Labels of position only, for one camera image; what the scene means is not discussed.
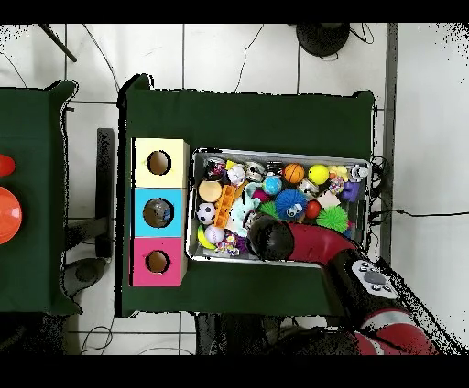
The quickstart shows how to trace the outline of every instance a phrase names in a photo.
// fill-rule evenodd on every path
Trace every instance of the green table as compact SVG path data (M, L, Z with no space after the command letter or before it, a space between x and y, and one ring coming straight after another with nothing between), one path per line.
M0 311L80 311L60 287L66 145L60 115L74 88L70 81L46 90L0 88L0 154L16 161L0 186L16 195L23 211L17 235L0 245Z
M331 95L151 91L136 75L119 96L115 308L264 315L337 316L343 311L322 269L190 261L180 287L128 284L130 139L183 138L218 147L369 159L372 92Z

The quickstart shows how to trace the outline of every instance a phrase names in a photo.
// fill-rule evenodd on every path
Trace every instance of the shape sorter box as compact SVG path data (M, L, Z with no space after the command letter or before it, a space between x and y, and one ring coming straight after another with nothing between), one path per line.
M139 138L134 142L134 176L138 188L187 188L189 146L182 139ZM152 155L168 160L158 175L150 170Z
M154 228L144 219L144 208L153 199L163 199L171 206L171 221L162 228ZM187 189L135 189L135 237L184 237L186 224Z
M135 238L131 286L180 286L187 270L183 244L180 237ZM154 252L166 256L168 265L163 273L148 268L148 257Z

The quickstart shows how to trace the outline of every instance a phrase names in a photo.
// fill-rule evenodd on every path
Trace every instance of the green spiky ball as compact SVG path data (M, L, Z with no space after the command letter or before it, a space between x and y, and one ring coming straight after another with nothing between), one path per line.
M316 222L324 228L334 229L340 233L344 233L348 227L347 213L340 206L331 206L330 208L322 209L319 212Z
M259 211L268 214L269 216L274 217L277 220L280 220L280 217L277 214L275 209L275 202L273 200L269 202L264 202L258 207Z

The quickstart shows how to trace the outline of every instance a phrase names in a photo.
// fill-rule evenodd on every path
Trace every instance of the blue fuzzy ball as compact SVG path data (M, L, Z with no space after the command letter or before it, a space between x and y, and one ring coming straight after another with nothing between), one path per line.
M281 191L275 199L275 209L284 221L295 221L306 211L308 200L296 189Z

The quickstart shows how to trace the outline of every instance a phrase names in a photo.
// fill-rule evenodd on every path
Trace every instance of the yellow cube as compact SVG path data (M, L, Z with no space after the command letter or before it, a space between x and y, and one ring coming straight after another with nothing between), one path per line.
M136 138L138 188L187 188L189 146L182 139Z

